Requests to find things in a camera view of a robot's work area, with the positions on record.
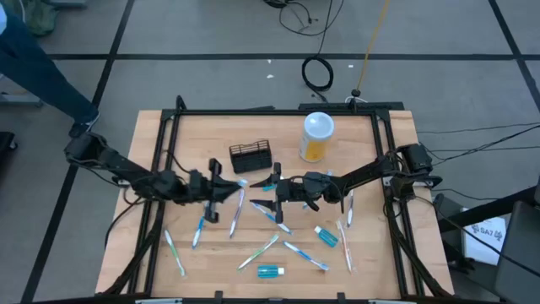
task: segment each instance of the blue jeans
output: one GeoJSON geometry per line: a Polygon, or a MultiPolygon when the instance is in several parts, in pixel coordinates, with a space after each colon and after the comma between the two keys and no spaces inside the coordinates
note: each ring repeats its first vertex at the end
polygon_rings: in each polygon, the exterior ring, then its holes
{"type": "Polygon", "coordinates": [[[66,113],[76,123],[92,121],[98,114],[95,106],[60,73],[26,25],[13,13],[5,11],[8,26],[0,35],[0,73],[66,113]]]}

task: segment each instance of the wooden tabletop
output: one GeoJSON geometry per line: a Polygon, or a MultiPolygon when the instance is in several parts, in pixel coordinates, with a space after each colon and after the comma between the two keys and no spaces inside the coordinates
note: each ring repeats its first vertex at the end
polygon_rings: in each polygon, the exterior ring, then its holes
{"type": "MultiPolygon", "coordinates": [[[[160,111],[139,112],[133,134],[129,159],[146,168],[150,168],[154,154],[160,115],[160,111]]],[[[301,116],[183,116],[175,156],[183,167],[188,170],[197,168],[205,176],[209,176],[208,159],[214,157],[223,165],[224,179],[245,178],[250,184],[267,178],[272,170],[237,176],[229,158],[231,145],[268,139],[273,161],[281,162],[285,177],[304,175],[306,171],[327,170],[340,176],[373,161],[375,144],[370,119],[352,116],[333,119],[336,128],[328,145],[327,156],[315,164],[303,161],[298,155],[304,120],[301,116]]],[[[391,124],[396,146],[418,142],[410,111],[391,111],[391,124]]],[[[175,166],[173,170],[180,176],[186,176],[175,166]]],[[[430,196],[427,189],[415,190],[421,197],[430,196]]],[[[356,268],[353,274],[347,270],[342,248],[330,248],[313,231],[319,225],[338,236],[335,221],[342,216],[339,204],[327,204],[321,199],[317,202],[321,207],[319,212],[302,209],[302,203],[284,204],[284,224],[293,231],[290,236],[249,204],[249,199],[272,199],[273,195],[272,191],[263,192],[260,188],[247,187],[235,235],[229,239],[230,224],[239,203],[238,193],[231,195],[224,204],[218,205],[219,223],[206,222],[195,250],[192,249],[192,239],[203,215],[203,205],[182,207],[167,203],[164,227],[175,242],[186,269],[186,277],[180,276],[162,234],[152,296],[213,297],[216,290],[222,290],[224,297],[228,298],[335,299],[337,292],[344,292],[348,299],[399,297],[390,232],[386,217],[382,214],[383,196],[379,180],[354,189],[354,219],[351,228],[346,230],[356,268]],[[237,272],[237,267],[276,233],[279,233],[278,242],[246,269],[237,272]],[[330,270],[319,270],[285,247],[282,241],[295,244],[313,258],[328,264],[330,270]],[[276,279],[258,279],[257,266],[260,264],[284,267],[285,275],[276,279]]],[[[133,199],[132,193],[128,193],[128,197],[133,199]]],[[[408,206],[418,256],[441,286],[453,293],[434,209],[421,200],[411,201],[408,206]]],[[[116,214],[126,207],[122,196],[119,196],[116,214]]],[[[141,206],[129,212],[113,229],[96,291],[109,287],[132,257],[142,209],[141,206]]],[[[413,294],[410,264],[404,254],[403,260],[407,270],[408,292],[413,294]]],[[[138,290],[142,290],[140,282],[144,281],[146,267],[145,259],[138,290]]]]}

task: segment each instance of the white lid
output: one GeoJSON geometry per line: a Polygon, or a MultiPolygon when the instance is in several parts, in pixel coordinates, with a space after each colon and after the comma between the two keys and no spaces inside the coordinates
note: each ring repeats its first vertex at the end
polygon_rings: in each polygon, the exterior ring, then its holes
{"type": "Polygon", "coordinates": [[[314,140],[326,140],[334,133],[334,121],[323,112],[314,112],[304,120],[304,130],[314,140]]]}

